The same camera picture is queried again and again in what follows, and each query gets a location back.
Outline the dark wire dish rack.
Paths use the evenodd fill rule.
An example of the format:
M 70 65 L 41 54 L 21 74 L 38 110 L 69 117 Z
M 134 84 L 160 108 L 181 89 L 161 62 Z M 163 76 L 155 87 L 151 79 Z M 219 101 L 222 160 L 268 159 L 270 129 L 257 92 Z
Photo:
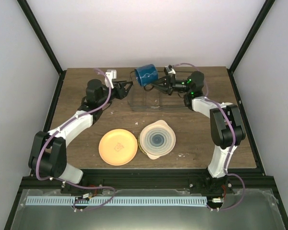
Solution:
M 134 71 L 130 73 L 129 80 L 133 86 L 128 94 L 128 105 L 134 111 L 184 111 L 184 93 L 174 92 L 172 95 L 163 94 L 157 89 L 145 91 L 136 80 Z

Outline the blue enamel mug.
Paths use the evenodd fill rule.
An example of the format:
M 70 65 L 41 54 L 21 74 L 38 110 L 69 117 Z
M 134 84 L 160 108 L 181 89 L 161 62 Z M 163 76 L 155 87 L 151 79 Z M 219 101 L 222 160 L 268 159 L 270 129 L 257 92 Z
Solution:
M 153 64 L 148 64 L 134 69 L 135 77 L 139 85 L 147 92 L 151 91 L 154 86 L 147 89 L 146 86 L 158 80 L 158 71 Z

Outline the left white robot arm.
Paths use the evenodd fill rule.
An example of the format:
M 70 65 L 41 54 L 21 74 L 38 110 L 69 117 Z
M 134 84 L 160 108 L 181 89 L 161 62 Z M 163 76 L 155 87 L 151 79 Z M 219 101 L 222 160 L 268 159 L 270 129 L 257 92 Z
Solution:
M 88 189 L 88 181 L 83 171 L 67 162 L 68 145 L 84 130 L 90 128 L 101 117 L 103 107 L 114 99 L 125 98 L 132 81 L 114 81 L 103 84 L 93 79 L 87 83 L 86 95 L 76 113 L 57 128 L 36 133 L 28 161 L 39 180 L 50 178 L 72 183 L 72 189 L 82 194 Z

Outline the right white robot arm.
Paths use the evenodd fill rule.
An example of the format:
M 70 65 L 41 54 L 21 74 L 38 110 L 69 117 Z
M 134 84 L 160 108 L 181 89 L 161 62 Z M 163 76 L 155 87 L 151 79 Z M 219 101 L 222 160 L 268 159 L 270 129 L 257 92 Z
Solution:
M 238 106 L 208 99 L 203 93 L 205 79 L 200 71 L 192 72 L 185 80 L 177 80 L 176 74 L 170 72 L 150 84 L 164 94 L 184 93 L 184 105 L 210 119 L 211 138 L 215 147 L 206 169 L 208 175 L 204 180 L 204 189 L 215 193 L 225 184 L 232 154 L 246 137 Z

